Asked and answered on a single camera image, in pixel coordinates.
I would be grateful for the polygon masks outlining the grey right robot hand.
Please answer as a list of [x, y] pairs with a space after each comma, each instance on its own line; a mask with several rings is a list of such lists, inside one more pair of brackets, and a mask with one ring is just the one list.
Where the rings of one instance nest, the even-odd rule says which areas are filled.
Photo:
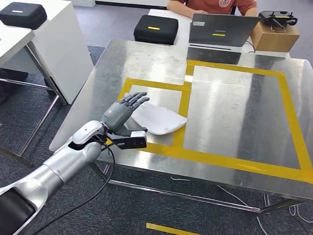
[[139, 106], [150, 100], [146, 95], [147, 92], [126, 94], [121, 100], [115, 102], [105, 111], [101, 118], [101, 122], [113, 134], [118, 136], [130, 137], [132, 132], [147, 132], [148, 129], [146, 127], [128, 129], [124, 125]]

